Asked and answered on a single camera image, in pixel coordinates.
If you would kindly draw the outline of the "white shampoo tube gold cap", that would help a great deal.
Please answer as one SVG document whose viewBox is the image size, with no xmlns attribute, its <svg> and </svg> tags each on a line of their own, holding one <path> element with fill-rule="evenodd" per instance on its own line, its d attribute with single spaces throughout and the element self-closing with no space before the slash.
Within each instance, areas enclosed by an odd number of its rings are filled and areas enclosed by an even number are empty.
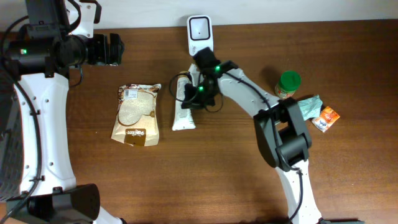
<svg viewBox="0 0 398 224">
<path fill-rule="evenodd" d="M 173 131 L 182 131 L 186 129 L 195 129 L 192 112 L 190 109 L 182 108 L 182 101 L 185 99 L 185 85 L 191 84 L 189 72 L 182 71 L 177 75 L 177 89 L 175 92 L 175 116 L 172 126 Z"/>
</svg>

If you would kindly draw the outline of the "beige oats pouch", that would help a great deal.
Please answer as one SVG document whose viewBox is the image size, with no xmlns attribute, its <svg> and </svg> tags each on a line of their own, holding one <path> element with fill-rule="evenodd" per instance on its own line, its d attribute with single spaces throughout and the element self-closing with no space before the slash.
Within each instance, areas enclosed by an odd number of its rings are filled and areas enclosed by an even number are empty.
<svg viewBox="0 0 398 224">
<path fill-rule="evenodd" d="M 127 84 L 118 88 L 118 112 L 111 139 L 131 146 L 159 143 L 156 117 L 160 84 Z"/>
</svg>

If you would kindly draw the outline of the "green lid jar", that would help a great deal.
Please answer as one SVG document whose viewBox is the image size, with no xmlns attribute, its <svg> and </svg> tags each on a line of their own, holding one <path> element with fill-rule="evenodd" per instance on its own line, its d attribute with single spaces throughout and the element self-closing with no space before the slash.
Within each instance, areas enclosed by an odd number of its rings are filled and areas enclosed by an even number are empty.
<svg viewBox="0 0 398 224">
<path fill-rule="evenodd" d="M 275 86 L 275 94 L 282 99 L 289 98 L 298 90 L 302 79 L 298 72 L 284 72 Z"/>
</svg>

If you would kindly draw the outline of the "mint green wipes packet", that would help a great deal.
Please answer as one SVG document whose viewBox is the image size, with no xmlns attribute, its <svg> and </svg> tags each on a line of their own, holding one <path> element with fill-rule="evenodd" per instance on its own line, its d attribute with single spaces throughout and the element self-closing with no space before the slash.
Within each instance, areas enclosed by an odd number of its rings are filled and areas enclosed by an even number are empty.
<svg viewBox="0 0 398 224">
<path fill-rule="evenodd" d="M 323 102 L 319 95 L 315 95 L 311 98 L 307 98 L 298 102 L 298 106 L 305 121 L 311 118 L 319 117 L 322 105 Z"/>
</svg>

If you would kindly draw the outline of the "orange small carton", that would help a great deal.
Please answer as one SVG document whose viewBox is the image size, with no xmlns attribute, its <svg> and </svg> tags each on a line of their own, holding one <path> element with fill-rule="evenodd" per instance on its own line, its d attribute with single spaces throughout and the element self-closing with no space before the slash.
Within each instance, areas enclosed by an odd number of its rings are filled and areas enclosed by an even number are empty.
<svg viewBox="0 0 398 224">
<path fill-rule="evenodd" d="M 318 128 L 321 132 L 326 132 L 338 119 L 340 115 L 331 107 L 325 107 L 319 117 L 313 118 L 313 125 Z"/>
</svg>

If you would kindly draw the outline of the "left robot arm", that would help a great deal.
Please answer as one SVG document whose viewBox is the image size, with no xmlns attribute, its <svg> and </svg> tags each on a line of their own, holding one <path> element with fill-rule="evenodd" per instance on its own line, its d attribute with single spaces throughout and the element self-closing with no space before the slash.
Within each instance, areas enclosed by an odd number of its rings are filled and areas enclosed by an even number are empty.
<svg viewBox="0 0 398 224">
<path fill-rule="evenodd" d="M 97 1 L 27 1 L 15 40 L 1 40 L 1 201 L 24 223 L 122 223 L 95 184 L 78 185 L 68 150 L 70 69 L 121 63 L 117 34 L 94 32 Z"/>
</svg>

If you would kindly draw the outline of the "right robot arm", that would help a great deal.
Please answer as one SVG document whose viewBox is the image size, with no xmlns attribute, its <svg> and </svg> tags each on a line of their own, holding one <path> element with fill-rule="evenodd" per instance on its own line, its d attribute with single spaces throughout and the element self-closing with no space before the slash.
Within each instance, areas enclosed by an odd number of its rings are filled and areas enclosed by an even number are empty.
<svg viewBox="0 0 398 224">
<path fill-rule="evenodd" d="M 207 109 L 215 96 L 232 99 L 254 121 L 258 149 L 275 169 L 287 199 L 287 223 L 325 223 L 308 174 L 312 139 L 296 100 L 282 100 L 256 85 L 234 62 L 218 60 L 206 47 L 193 59 L 199 76 L 185 87 L 183 109 Z"/>
</svg>

